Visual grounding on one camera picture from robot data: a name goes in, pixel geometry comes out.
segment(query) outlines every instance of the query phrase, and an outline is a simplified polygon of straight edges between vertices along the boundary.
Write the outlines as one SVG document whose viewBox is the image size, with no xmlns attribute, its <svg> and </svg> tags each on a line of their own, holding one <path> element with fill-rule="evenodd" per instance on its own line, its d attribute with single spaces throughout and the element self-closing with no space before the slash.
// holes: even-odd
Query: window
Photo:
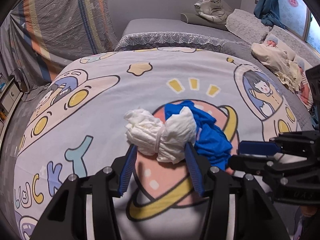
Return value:
<svg viewBox="0 0 320 240">
<path fill-rule="evenodd" d="M 320 27 L 303 0 L 279 0 L 280 21 L 320 56 Z"/>
</svg>

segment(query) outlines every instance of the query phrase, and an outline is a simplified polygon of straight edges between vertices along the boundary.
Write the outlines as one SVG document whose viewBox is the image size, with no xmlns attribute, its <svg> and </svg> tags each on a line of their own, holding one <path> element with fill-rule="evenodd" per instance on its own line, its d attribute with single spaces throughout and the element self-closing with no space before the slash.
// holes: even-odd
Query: knit hat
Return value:
<svg viewBox="0 0 320 240">
<path fill-rule="evenodd" d="M 276 36 L 270 35 L 267 41 L 274 41 L 278 45 L 278 38 Z"/>
<path fill-rule="evenodd" d="M 298 66 L 304 71 L 304 61 L 302 59 L 298 61 Z"/>
</svg>

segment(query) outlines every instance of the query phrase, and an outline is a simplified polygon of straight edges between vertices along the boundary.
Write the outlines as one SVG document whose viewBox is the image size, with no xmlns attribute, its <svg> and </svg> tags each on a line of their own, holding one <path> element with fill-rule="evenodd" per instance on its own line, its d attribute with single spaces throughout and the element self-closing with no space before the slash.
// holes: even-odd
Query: nightstand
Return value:
<svg viewBox="0 0 320 240">
<path fill-rule="evenodd" d="M 2 144 L 10 123 L 10 119 L 12 118 L 13 113 L 20 102 L 22 95 L 23 93 L 15 84 L 14 79 L 11 79 L 6 84 L 6 87 L 0 94 L 0 107 L 8 113 L 6 119 L 4 120 L 4 125 L 0 125 L 0 156 L 2 154 Z"/>
</svg>

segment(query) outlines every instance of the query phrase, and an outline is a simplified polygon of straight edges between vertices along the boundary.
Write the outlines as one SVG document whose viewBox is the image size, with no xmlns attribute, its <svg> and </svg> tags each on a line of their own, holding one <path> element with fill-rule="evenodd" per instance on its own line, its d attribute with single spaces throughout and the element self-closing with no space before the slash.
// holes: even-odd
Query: crumpled white fabric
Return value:
<svg viewBox="0 0 320 240">
<path fill-rule="evenodd" d="M 184 159 L 185 144 L 196 142 L 196 121 L 187 106 L 184 106 L 179 114 L 170 116 L 164 124 L 142 108 L 128 111 L 124 119 L 128 121 L 125 126 L 128 129 L 127 139 L 144 155 L 154 155 L 158 152 L 159 162 L 180 162 Z M 160 129 L 162 132 L 159 134 L 159 149 L 155 150 Z"/>
</svg>

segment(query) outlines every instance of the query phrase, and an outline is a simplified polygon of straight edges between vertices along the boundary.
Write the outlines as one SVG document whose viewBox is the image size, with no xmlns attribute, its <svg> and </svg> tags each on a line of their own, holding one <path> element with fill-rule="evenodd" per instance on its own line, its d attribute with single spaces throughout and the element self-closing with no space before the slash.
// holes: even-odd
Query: blue curtain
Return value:
<svg viewBox="0 0 320 240">
<path fill-rule="evenodd" d="M 265 26 L 277 25 L 285 29 L 285 26 L 280 22 L 278 0 L 259 0 L 254 9 L 254 15 L 261 19 Z"/>
</svg>

